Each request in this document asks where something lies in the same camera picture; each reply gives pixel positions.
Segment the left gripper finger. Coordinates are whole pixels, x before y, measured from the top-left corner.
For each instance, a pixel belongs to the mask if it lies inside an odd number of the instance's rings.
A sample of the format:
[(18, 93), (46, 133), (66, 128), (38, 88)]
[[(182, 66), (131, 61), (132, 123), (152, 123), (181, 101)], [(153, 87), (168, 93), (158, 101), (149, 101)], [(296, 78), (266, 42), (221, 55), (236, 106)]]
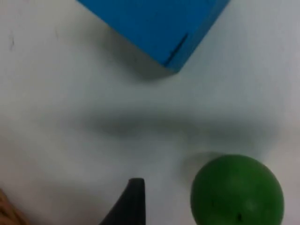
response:
[(145, 181), (131, 178), (121, 196), (100, 225), (146, 224)]

